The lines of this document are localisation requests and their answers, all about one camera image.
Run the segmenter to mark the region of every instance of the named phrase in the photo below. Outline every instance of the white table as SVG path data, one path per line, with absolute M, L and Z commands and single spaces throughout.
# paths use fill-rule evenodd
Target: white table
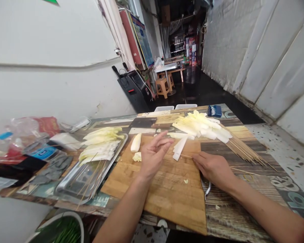
M 163 68 L 161 69 L 154 69 L 154 72 L 157 74 L 157 73 L 160 73 L 160 72 L 165 72 L 166 73 L 166 78 L 167 78 L 167 83 L 168 83 L 168 87 L 170 88 L 170 82 L 169 82 L 169 78 L 168 78 L 168 73 L 167 71 L 168 70 L 171 70 L 171 69 L 175 69 L 177 68 L 177 63 L 171 63 L 171 64 L 167 64 L 167 65 L 164 65 Z M 171 92 L 168 93 L 168 95 L 173 95 L 176 93 L 176 90 L 173 89 Z

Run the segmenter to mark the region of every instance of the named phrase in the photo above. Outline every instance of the hand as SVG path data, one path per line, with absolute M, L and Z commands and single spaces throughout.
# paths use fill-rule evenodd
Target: hand
M 223 156 L 200 152 L 193 155 L 193 160 L 202 174 L 223 191 L 227 192 L 238 179 Z
M 163 158 L 174 142 L 171 138 L 164 138 L 168 131 L 158 134 L 150 143 L 144 145 L 141 150 L 142 165 L 139 175 L 152 179 L 160 169 Z

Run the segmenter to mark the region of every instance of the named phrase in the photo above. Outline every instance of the white plastic bag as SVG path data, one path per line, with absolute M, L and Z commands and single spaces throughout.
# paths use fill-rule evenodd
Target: white plastic bag
M 158 59 L 155 61 L 154 67 L 155 67 L 155 70 L 163 68 L 162 60 L 160 57 L 158 57 Z

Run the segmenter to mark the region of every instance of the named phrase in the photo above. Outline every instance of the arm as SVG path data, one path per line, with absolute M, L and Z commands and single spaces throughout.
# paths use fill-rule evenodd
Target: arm
M 100 228 L 93 243 L 131 241 L 153 177 L 173 143 L 172 139 L 164 138 L 166 134 L 167 131 L 160 133 L 150 144 L 142 147 L 142 165 L 138 175 Z
M 304 219 L 236 177 L 224 157 L 201 152 L 193 159 L 203 175 L 237 200 L 276 242 L 304 242 Z

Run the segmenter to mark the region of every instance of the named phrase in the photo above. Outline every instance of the right hand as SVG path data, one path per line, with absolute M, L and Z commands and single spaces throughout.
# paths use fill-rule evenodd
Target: right hand
M 223 156 L 200 152 L 193 154 L 193 160 L 202 174 L 223 191 L 227 192 L 238 179 Z

